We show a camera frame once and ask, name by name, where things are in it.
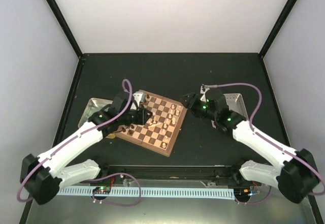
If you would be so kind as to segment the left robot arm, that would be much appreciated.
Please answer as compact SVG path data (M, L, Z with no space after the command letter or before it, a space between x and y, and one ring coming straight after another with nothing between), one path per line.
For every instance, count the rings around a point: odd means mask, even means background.
M105 182L109 170L94 160L69 166L87 148L118 130L120 126L144 125L152 112L144 108L144 92L120 92L111 104L94 112L82 126L61 143L38 156L22 160L20 183L31 199L43 205L63 188L85 180Z

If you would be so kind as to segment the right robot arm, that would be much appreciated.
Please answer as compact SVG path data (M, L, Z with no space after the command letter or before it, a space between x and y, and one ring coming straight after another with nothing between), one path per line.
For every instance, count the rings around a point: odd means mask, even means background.
M252 160L231 171L232 182L257 181L278 189L289 201L299 204L321 182L313 155L306 149L288 147L263 133L240 113L231 110L220 89L203 85L200 93L181 97L182 105L197 118L213 121L222 133L240 142L269 164Z

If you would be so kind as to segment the wooden chess board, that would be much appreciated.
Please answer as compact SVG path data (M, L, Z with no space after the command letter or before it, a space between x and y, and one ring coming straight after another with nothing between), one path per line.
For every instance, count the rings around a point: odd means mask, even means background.
M169 157L181 130L187 109L178 101L145 90L140 104L153 113L145 125L120 126L116 137Z

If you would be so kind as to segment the right metal tray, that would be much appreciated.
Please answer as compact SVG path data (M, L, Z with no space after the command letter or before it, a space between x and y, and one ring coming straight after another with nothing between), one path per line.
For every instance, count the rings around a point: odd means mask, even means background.
M240 93L225 93L224 96L225 96L226 103L229 106L230 110L233 110L233 111L241 114L247 120L249 120L246 106L245 106L243 97Z

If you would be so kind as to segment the metal tray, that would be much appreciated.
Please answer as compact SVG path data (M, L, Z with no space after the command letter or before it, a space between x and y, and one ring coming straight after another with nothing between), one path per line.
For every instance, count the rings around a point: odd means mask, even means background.
M225 93L224 96L225 96L226 103L229 106L230 110L233 110L233 111L241 114L247 120L249 120L246 106L245 106L243 97L240 93Z
M81 119L79 120L78 128L80 128L94 112L99 111L106 105L112 104L112 102L112 100L107 99L91 98L85 107Z

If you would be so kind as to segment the left metal tray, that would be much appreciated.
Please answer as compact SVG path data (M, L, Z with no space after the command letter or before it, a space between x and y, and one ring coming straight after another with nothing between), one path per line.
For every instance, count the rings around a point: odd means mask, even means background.
M112 100L107 99L91 98L85 107L81 119L79 120L78 128L80 128L94 112L99 111L106 105L112 104L112 102Z

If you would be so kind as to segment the black mounting rail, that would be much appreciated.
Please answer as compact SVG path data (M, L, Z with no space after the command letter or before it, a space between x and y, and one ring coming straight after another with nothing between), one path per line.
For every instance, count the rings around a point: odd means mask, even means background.
M112 174L125 177L130 174L141 180L203 180L218 184L242 186L251 181L264 184L291 183L302 185L311 176L303 165L286 163L278 170L273 166L253 161L239 162L232 166L118 166L105 165L95 179L87 182L105 182Z

